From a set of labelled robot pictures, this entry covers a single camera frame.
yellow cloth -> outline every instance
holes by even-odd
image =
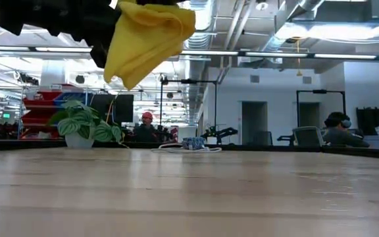
[[[105,81],[122,79],[129,90],[156,66],[182,52],[183,42],[195,32],[195,13],[178,6],[118,3],[122,14],[105,65]]]

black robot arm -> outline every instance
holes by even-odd
[[[173,5],[184,0],[137,0],[137,4]],[[0,27],[20,35],[23,25],[45,28],[52,36],[61,32],[92,47],[91,57],[104,68],[120,11],[111,0],[0,0]]]

person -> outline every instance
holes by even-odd
[[[134,129],[137,142],[159,142],[156,136],[156,130],[151,123],[153,122],[153,115],[150,112],[145,112],[141,118],[143,124]]]
[[[330,145],[346,145],[349,147],[369,147],[370,145],[359,136],[350,133],[347,129],[351,126],[350,118],[341,113],[333,112],[324,122],[327,131],[322,137]]]

white pot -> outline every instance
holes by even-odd
[[[94,141],[81,137],[77,132],[65,135],[66,146],[73,149],[90,149]]]

table surface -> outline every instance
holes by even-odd
[[[2,236],[379,237],[379,159],[4,151]]]

